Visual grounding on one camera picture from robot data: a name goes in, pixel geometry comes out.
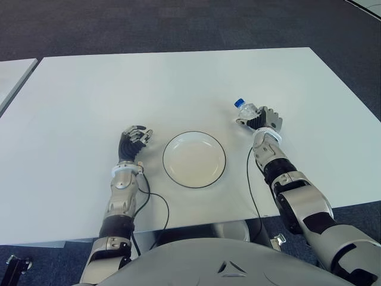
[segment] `gray carpet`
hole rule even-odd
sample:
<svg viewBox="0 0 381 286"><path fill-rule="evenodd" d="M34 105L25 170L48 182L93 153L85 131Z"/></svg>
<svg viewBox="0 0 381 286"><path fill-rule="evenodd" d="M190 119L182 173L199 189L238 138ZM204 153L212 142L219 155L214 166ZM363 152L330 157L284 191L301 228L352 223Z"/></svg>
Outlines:
<svg viewBox="0 0 381 286"><path fill-rule="evenodd" d="M0 1L0 61L295 46L311 47L381 120L381 22L343 0ZM380 241L380 209L378 202L336 209L335 215ZM304 239L287 233L278 217L264 223L271 235L286 235L284 252L315 263ZM71 285L89 251L86 243L0 246L0 263L12 253L33 256L19 285ZM0 266L0 277L4 271Z"/></svg>

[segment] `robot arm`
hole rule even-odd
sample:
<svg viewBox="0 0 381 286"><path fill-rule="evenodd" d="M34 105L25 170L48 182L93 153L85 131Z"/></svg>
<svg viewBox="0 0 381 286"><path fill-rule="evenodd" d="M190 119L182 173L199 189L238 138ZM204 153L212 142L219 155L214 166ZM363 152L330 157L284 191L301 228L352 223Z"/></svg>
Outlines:
<svg viewBox="0 0 381 286"><path fill-rule="evenodd" d="M280 149L282 119L261 108L252 120L257 166L269 185L283 222L303 234L326 270L358 286L381 283L381 245L351 225L337 223L326 197L297 171Z"/></svg>
<svg viewBox="0 0 381 286"><path fill-rule="evenodd" d="M131 261L131 233L136 211L136 176L143 174L141 163L135 157L146 146L152 130L132 126L121 134L119 163L112 169L111 198L104 215L99 238L94 242L88 262L80 279L81 285L103 281Z"/></svg>

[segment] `blue bottle cap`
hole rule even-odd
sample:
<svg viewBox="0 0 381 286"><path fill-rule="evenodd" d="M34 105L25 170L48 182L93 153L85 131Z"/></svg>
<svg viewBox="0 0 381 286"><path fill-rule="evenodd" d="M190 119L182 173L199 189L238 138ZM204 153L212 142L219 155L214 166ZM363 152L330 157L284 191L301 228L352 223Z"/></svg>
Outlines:
<svg viewBox="0 0 381 286"><path fill-rule="evenodd" d="M240 98L240 99L238 99L235 103L234 103L234 106L235 107L237 107L237 108L239 108L242 104L244 104L245 103L245 101L242 99L242 98Z"/></svg>

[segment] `wire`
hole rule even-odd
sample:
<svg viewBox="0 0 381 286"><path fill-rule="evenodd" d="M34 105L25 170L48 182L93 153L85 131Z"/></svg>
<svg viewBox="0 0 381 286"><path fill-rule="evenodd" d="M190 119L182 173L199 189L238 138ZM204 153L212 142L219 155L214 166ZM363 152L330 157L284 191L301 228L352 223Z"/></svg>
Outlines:
<svg viewBox="0 0 381 286"><path fill-rule="evenodd" d="M147 196L147 199L145 200L145 202L138 208L138 210L136 211L136 213L134 214L133 218L136 217L136 215L138 215L138 213L145 207L145 205L148 203L149 201L149 198L151 196L151 187L149 186L149 183L148 183L148 180L147 180L147 177L143 174L143 177L144 177L144 180L146 182L146 185L147 185L147 190L148 190L148 196Z"/></svg>
<svg viewBox="0 0 381 286"><path fill-rule="evenodd" d="M147 199L145 200L145 202L138 208L138 210L134 214L133 219L135 219L136 215L147 205L149 199L151 198L151 187L149 186L147 177L144 174L143 174L143 177L144 177L146 185L147 185L148 192L146 192L146 194L148 194L148 196L147 196ZM133 234L133 231L131 231L131 238L132 238L133 245L135 246L136 252L137 252L138 256L140 256L141 252L140 252L139 246L138 246L138 244L136 242L136 239L135 239L135 236Z"/></svg>
<svg viewBox="0 0 381 286"><path fill-rule="evenodd" d="M155 245L159 242L161 236L163 235L165 229L167 228L167 225L168 225L168 222L169 222L170 211L169 211L169 205L168 205L167 200L166 200L164 197L162 197L161 195L156 194L156 193L154 193L154 192L151 192L151 187L149 186L149 182L148 182L148 180L147 180L147 177L146 177L145 175L143 175L143 177L144 177L144 179L145 179L145 182L146 182L146 185L147 185L148 192L145 192L145 191L143 191L143 190L140 189L140 188L139 188L139 191L142 192L142 193L144 193L144 194L148 194L148 197L147 197L146 201L142 204L142 206L138 208L138 210L136 211L136 213L135 213L135 215L134 215L134 218L135 218L136 215L137 215L137 214L138 214L138 213L139 213L139 212L140 212L140 211L147 205L147 203L148 203L148 201L149 201L151 195L156 195L157 197L160 197L160 198L165 202L165 205L166 205L166 207L167 207L167 220L166 220L165 225L164 225L163 229L161 230L160 234L157 236L155 242L154 242L153 245L151 245L151 247L149 248L149 250L151 250L151 249L153 249L153 248L155 247ZM134 244L134 246L135 246L136 252L138 253L138 256L140 256L140 255L141 255L141 253L140 253L140 249L139 249L138 244L136 243L135 236L133 235L133 232L131 232L131 238L132 238L132 242L133 242L133 244Z"/></svg>
<svg viewBox="0 0 381 286"><path fill-rule="evenodd" d="M165 225L163 227L163 229L161 230L160 234L157 236L155 242L153 243L153 245L151 245L151 247L149 248L149 250L153 249L155 247L155 245L157 244L157 242L159 242L161 236L163 235L165 229L167 228L167 225L168 225L168 221L169 221L169 205L168 205L168 202L165 200L165 198L163 198L161 195L159 194L156 194L154 192L151 193L151 195L156 195L157 197L160 197L164 202L165 202L165 205L167 206L167 220L165 222Z"/></svg>
<svg viewBox="0 0 381 286"><path fill-rule="evenodd" d="M138 256L142 255L142 253L140 253L139 246L135 240L135 236L133 235L133 231L131 232L131 238L132 238L132 242L133 242L133 245L135 246L135 249L136 249Z"/></svg>
<svg viewBox="0 0 381 286"><path fill-rule="evenodd" d="M257 213L258 213L258 218L260 219L260 223L261 223L260 230L257 232L257 234L254 235L254 238L251 239L252 241L255 241L255 240L259 237L259 235L261 234L261 232L262 232L263 223L262 223L261 215L260 215L260 213L259 213L259 211L258 211L257 204L255 203L254 197L252 196L251 186L250 186L250 179L249 179L249 159L250 159L251 151L252 151L252 148L250 148L250 150L249 150L248 159L247 159L247 161L246 161L246 177L247 177L247 179L248 179L248 185L249 185L249 191L250 191L251 200L252 200L252 202L254 203L255 209L256 209L256 211L257 211Z"/></svg>

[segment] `plate rim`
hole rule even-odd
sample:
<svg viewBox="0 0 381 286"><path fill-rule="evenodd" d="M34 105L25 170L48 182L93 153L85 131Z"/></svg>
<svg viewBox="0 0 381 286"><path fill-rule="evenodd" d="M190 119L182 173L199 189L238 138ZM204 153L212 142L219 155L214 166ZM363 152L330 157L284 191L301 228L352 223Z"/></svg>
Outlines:
<svg viewBox="0 0 381 286"><path fill-rule="evenodd" d="M174 138L176 138L176 137L178 137L178 136L180 136L180 135L186 134L186 133L203 133L203 134L205 134L205 135L208 135L208 136L212 137L212 138L219 144L219 146L220 146L221 149L222 149L222 152L223 152L223 154L224 154L224 159L225 159L225 160L224 160L224 167L223 167L223 169L222 169L222 172L220 173L220 176L218 176L217 179L215 179L214 181L212 181L212 183L210 183L210 184L208 184L208 185L205 185L205 186L186 186L186 185L180 184L179 182L176 182L176 181L171 177L171 175L168 174L167 169L165 168L165 164L164 164L164 154L165 154L165 151L167 150L167 147L168 147L169 143L172 142ZM161 162L162 162L162 164L163 164L163 168L164 168L165 173L168 175L168 177L169 177L173 182L175 182L175 183L177 183L178 185L183 186L183 187L185 187L185 188L190 188L190 189L202 189L202 188L206 188L207 186L210 186L210 185L214 184L215 182L218 181L218 179L221 178L222 174L225 172L225 167L226 167L226 153L225 153L225 150L224 150L224 148L222 147L220 141L218 141L217 139L215 139L215 137L213 137L212 135L210 135L210 134L208 134L208 133L206 133L206 132L203 132L203 131L195 131L195 130L191 130L191 131L186 131L186 132L182 132L182 133L180 133L180 134L177 134L176 136L172 137L172 138L168 141L167 145L165 145L165 148L164 148L164 151L163 151L163 155L162 155L162 158L161 158Z"/></svg>

